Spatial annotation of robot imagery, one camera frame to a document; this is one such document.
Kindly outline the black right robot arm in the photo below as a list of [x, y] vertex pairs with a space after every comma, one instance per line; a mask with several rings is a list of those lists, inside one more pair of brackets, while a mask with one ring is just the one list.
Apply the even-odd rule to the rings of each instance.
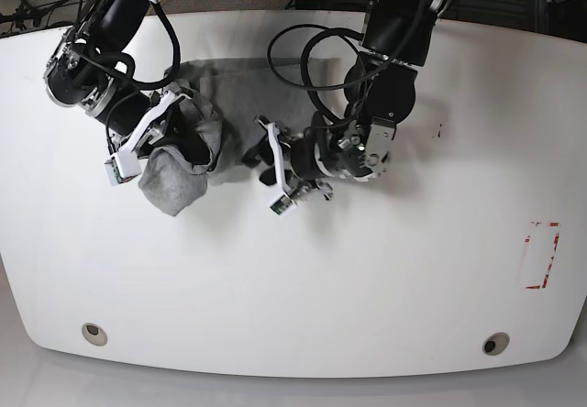
[[[176, 150], [190, 163], [208, 164], [205, 140], [188, 125], [179, 104], [190, 92], [177, 86], [180, 41], [162, 0], [90, 0], [63, 35], [44, 80], [58, 105], [80, 106], [105, 128], [111, 156], [127, 151], [147, 158]], [[135, 59], [125, 49], [153, 10], [172, 44], [172, 65], [156, 81], [136, 78]]]

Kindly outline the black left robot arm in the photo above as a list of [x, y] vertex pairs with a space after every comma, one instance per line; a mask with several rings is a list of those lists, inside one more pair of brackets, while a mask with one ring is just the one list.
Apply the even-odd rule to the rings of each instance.
[[[429, 51], [444, 0], [369, 0], [363, 30], [319, 27], [300, 57], [301, 81], [287, 85], [307, 92], [315, 107], [310, 125], [296, 135], [277, 129], [286, 161], [285, 178], [316, 187], [326, 177], [365, 182], [378, 177], [391, 160], [397, 127], [415, 105], [415, 79]], [[356, 61], [344, 82], [347, 106], [335, 115], [322, 102], [326, 86], [313, 84], [309, 61], [321, 42], [342, 39]]]

